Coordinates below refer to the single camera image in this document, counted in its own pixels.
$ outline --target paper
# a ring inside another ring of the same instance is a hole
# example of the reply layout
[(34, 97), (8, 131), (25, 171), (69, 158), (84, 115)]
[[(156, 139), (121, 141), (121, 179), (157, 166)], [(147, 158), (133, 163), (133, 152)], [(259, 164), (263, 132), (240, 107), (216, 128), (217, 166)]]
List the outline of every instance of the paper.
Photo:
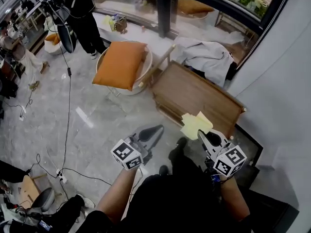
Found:
[(205, 134), (207, 134), (213, 128), (213, 124), (206, 118), (206, 116), (204, 116), (202, 112), (199, 112), (197, 116), (187, 113), (184, 114), (182, 118), (184, 126), (180, 131), (190, 140), (198, 139), (198, 130), (202, 130)]

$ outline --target small box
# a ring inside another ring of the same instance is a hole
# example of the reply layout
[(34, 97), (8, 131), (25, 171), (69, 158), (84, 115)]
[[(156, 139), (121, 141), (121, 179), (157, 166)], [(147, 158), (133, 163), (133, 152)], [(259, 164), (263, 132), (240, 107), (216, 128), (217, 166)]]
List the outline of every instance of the small box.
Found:
[(141, 153), (124, 140), (120, 140), (110, 152), (116, 161), (126, 170), (133, 169), (142, 164)]
[(247, 157), (239, 146), (229, 149), (226, 153), (219, 155), (213, 168), (229, 177), (240, 170)]

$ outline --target sneaker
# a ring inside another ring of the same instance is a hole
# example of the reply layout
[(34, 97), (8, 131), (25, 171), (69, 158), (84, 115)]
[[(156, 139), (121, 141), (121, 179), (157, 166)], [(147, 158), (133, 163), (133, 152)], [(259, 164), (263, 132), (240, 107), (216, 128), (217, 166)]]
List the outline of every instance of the sneaker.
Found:
[(175, 148), (169, 154), (169, 160), (172, 162), (176, 159), (178, 155), (184, 155), (184, 148), (187, 145), (187, 139), (185, 137), (181, 137), (177, 143)]
[(90, 53), (89, 55), (91, 55), (92, 60), (95, 60), (97, 57), (97, 51), (95, 51), (94, 53)]
[(84, 201), (84, 207), (88, 208), (88, 209), (94, 209), (95, 208), (95, 204), (92, 202), (92, 200), (83, 197), (81, 194), (78, 194)]
[(9, 188), (9, 187), (6, 188), (6, 189), (5, 189), (5, 194), (6, 194), (6, 195), (12, 195), (12, 194), (13, 194), (12, 189)]
[(159, 170), (159, 175), (167, 176), (169, 174), (169, 168), (166, 165), (162, 165)]

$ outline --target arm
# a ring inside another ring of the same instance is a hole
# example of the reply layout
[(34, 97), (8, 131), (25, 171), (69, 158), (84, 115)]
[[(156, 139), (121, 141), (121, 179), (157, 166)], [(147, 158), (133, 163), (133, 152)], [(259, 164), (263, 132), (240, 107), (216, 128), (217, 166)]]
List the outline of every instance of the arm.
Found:
[(17, 38), (17, 39), (12, 43), (12, 49), (14, 49), (19, 43), (20, 43), (20, 39)]
[(237, 221), (242, 221), (250, 215), (248, 206), (234, 177), (221, 185), (221, 194), (228, 211)]
[(122, 219), (136, 172), (137, 168), (123, 169), (97, 205), (97, 210), (104, 212), (114, 224)]

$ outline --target shoe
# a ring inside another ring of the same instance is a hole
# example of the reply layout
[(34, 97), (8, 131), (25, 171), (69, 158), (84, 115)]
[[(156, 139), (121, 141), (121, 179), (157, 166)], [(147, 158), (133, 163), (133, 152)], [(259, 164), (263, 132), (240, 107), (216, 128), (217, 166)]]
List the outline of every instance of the shoe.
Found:
[(166, 165), (162, 165), (159, 170), (159, 175), (167, 176), (169, 174), (169, 168)]
[(94, 53), (90, 53), (89, 55), (91, 55), (92, 60), (95, 60), (97, 57), (97, 51), (95, 51)]
[(88, 209), (94, 209), (95, 208), (95, 204), (92, 202), (92, 200), (83, 197), (81, 194), (78, 194), (84, 201), (84, 207), (88, 208)]
[(12, 189), (10, 189), (9, 187), (5, 190), (5, 194), (6, 195), (12, 195), (13, 192), (12, 192)]
[(181, 137), (177, 143), (175, 148), (169, 154), (169, 160), (172, 162), (176, 159), (178, 155), (184, 155), (184, 148), (187, 145), (187, 139), (185, 137)]
[(39, 86), (39, 84), (40, 84), (40, 81), (36, 81), (35, 83), (30, 84), (30, 85), (29, 85), (29, 89), (32, 90), (32, 91), (34, 91), (34, 90), (37, 89), (37, 87)]
[(44, 72), (44, 70), (45, 70), (47, 67), (49, 67), (49, 66), (50, 66), (49, 62), (47, 62), (47, 61), (43, 62), (43, 67), (42, 67), (40, 73), (42, 74), (42, 73)]

